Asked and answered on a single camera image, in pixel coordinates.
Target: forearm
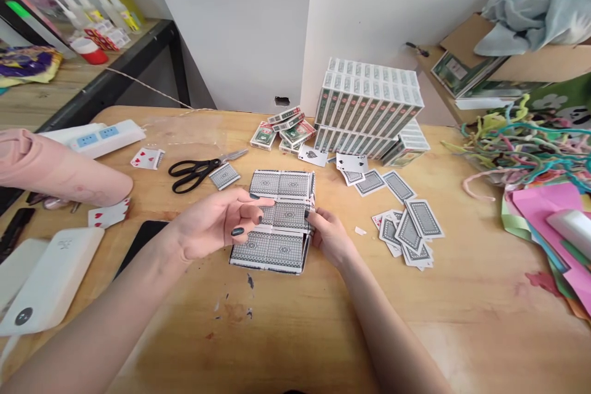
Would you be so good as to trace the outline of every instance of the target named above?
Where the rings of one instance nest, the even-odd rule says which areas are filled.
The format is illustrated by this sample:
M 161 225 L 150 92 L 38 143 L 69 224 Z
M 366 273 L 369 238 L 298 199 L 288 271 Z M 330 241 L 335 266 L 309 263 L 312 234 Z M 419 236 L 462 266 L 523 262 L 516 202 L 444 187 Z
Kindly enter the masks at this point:
M 398 316 L 357 254 L 339 269 L 349 291 L 383 388 L 409 393 L 451 393 L 441 371 Z
M 104 392 L 189 264 L 170 233 L 161 231 L 9 379 L 2 394 Z

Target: pink cylinder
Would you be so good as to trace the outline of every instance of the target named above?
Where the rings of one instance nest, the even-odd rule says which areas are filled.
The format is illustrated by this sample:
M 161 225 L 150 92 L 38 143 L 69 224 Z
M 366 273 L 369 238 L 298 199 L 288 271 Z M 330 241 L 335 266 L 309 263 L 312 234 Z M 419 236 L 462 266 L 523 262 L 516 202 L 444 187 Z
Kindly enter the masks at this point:
M 96 206 L 123 200 L 126 174 L 26 129 L 0 131 L 0 185 Z

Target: scissors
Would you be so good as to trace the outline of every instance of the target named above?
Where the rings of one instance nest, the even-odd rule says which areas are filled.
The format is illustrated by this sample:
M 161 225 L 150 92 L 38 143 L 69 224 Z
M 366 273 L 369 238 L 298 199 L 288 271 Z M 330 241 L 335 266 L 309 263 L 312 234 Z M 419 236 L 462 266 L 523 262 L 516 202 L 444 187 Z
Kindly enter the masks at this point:
M 215 168 L 221 166 L 223 163 L 226 163 L 228 160 L 235 160 L 238 157 L 243 156 L 247 152 L 248 149 L 234 151 L 230 154 L 222 155 L 219 158 L 213 160 L 183 160 L 178 163 L 175 163 L 168 170 L 168 174 L 173 177 L 181 177 L 183 175 L 184 177 L 172 184 L 172 192 L 174 192 L 175 194 L 184 194 L 194 190 L 196 187 L 200 185 L 203 179 L 205 179 Z M 177 169 L 179 166 L 184 165 L 190 166 L 183 169 Z M 192 184 L 186 189 L 179 190 L 179 187 L 181 187 L 182 185 L 186 185 L 194 179 L 197 179 L 197 181 L 194 184 Z

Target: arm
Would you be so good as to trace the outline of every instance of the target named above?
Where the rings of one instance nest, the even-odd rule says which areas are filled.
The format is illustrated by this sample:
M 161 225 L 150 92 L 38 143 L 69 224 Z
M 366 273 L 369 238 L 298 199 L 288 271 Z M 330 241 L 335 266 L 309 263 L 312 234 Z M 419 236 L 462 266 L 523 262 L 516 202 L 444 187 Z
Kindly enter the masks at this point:
M 198 257 L 243 243 L 271 199 L 233 188 L 211 195 L 179 215 L 80 315 L 37 351 L 2 394 L 102 393 L 133 350 L 148 322 Z
M 313 244 L 345 281 L 382 387 L 389 392 L 452 393 L 427 350 L 390 305 L 340 220 L 319 208 L 308 221 L 316 228 Z

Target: black scissors handle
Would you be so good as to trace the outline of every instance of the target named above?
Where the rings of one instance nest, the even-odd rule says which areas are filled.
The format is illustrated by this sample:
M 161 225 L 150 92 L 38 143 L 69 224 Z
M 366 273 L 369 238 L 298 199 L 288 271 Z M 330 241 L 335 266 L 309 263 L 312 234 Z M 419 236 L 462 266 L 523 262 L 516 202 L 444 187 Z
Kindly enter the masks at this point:
M 176 182 L 174 182 L 172 184 L 172 192 L 174 192 L 175 194 L 184 194 L 184 193 L 194 190 L 196 187 L 198 187 L 200 185 L 200 183 L 205 179 L 205 177 L 207 177 L 207 175 L 209 175 L 209 173 L 211 173 L 215 168 L 220 166 L 221 163 L 222 162 L 220 159 L 204 160 L 204 161 L 184 160 L 184 161 L 180 161 L 178 163 L 175 163 L 174 165 L 172 165 L 169 168 L 168 174 L 173 177 L 181 177 L 182 175 L 184 175 L 184 177 L 180 180 L 177 180 Z M 183 169 L 177 169 L 179 166 L 184 166 L 184 165 L 191 165 L 191 166 L 183 168 Z M 187 183 L 193 181 L 194 179 L 197 179 L 197 181 L 194 184 L 192 184 L 190 187 L 183 189 L 183 190 L 179 190 L 179 187 L 186 185 Z

